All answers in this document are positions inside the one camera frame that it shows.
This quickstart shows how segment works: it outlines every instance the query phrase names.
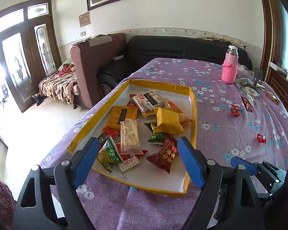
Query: brown blanket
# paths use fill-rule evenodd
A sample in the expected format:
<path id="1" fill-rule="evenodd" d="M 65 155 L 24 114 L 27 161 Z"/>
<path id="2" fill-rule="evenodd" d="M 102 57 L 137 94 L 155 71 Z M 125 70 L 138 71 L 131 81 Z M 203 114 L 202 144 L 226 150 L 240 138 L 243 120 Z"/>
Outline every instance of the brown blanket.
<path id="1" fill-rule="evenodd" d="M 72 89 L 76 83 L 76 72 L 66 73 L 62 76 L 59 76 L 59 72 L 55 72 L 40 82 L 40 93 L 41 95 L 53 97 L 54 100 L 61 100 L 63 103 L 67 102 L 76 107 L 72 93 Z"/>

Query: floor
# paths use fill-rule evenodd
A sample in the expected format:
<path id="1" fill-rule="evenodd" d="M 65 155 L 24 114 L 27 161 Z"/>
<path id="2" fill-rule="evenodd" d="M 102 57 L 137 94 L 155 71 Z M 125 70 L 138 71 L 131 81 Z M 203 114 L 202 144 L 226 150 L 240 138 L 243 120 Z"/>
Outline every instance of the floor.
<path id="1" fill-rule="evenodd" d="M 0 108 L 0 179 L 10 188 L 15 200 L 31 167 L 39 164 L 64 134 L 88 111 L 52 98 L 34 104 L 24 113 L 8 101 Z M 57 201 L 55 206 L 60 211 Z"/>

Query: blue gripper pad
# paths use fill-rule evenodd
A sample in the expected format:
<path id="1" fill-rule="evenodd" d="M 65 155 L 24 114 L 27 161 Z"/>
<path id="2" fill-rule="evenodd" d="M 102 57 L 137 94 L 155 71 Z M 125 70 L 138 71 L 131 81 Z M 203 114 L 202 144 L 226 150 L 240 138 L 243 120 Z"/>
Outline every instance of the blue gripper pad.
<path id="1" fill-rule="evenodd" d="M 196 160 L 194 152 L 195 150 L 189 140 L 186 137 L 181 137 L 178 140 L 178 153 L 185 165 L 187 172 L 191 178 L 193 184 L 195 184 L 199 189 L 203 189 L 205 181 L 203 178 L 203 170 L 199 162 Z"/>
<path id="2" fill-rule="evenodd" d="M 85 155 L 83 156 L 81 162 L 74 171 L 73 187 L 77 189 L 80 185 L 85 183 L 88 174 L 96 160 L 96 156 L 99 152 L 99 141 L 95 137 L 91 137 L 84 149 L 89 145 Z"/>
<path id="3" fill-rule="evenodd" d="M 245 161 L 244 159 L 242 158 L 239 158 L 237 156 L 233 157 L 231 160 L 230 160 L 230 165 L 233 167 L 233 168 L 236 168 L 239 164 L 243 164 L 246 168 L 246 170 L 248 171 L 249 175 L 252 176 L 252 175 L 257 175 L 258 171 L 256 169 L 256 165 L 253 164 L 253 163 L 250 163 L 248 161 Z"/>

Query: sofa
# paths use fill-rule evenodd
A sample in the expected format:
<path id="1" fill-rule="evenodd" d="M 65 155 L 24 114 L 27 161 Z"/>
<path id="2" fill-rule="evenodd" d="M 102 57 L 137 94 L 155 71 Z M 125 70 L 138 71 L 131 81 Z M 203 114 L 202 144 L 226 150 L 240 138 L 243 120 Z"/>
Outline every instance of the sofa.
<path id="1" fill-rule="evenodd" d="M 123 79 L 157 57 L 195 59 L 223 64 L 229 42 L 176 36 L 133 36 L 128 43 L 123 33 L 103 35 L 76 44 L 71 58 L 76 67 L 80 95 L 76 103 L 92 108 Z M 124 58 L 113 60 L 114 56 Z M 238 47 L 239 63 L 252 70 L 247 52 Z"/>

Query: door glass panel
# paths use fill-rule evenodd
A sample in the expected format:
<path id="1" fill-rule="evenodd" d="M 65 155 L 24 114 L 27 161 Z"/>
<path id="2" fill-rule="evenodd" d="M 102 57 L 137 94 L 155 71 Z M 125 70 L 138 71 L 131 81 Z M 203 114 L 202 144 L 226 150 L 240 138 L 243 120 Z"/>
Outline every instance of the door glass panel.
<path id="1" fill-rule="evenodd" d="M 20 9 L 0 18 L 0 32 L 24 21 L 24 10 Z"/>
<path id="2" fill-rule="evenodd" d="M 28 19 L 49 14 L 48 3 L 28 7 Z"/>
<path id="3" fill-rule="evenodd" d="M 22 48 L 21 34 L 15 34 L 2 41 L 8 72 L 21 99 L 25 102 L 34 93 L 31 75 Z"/>
<path id="4" fill-rule="evenodd" d="M 53 61 L 46 24 L 35 26 L 34 31 L 43 67 L 48 76 L 56 71 L 56 67 Z"/>

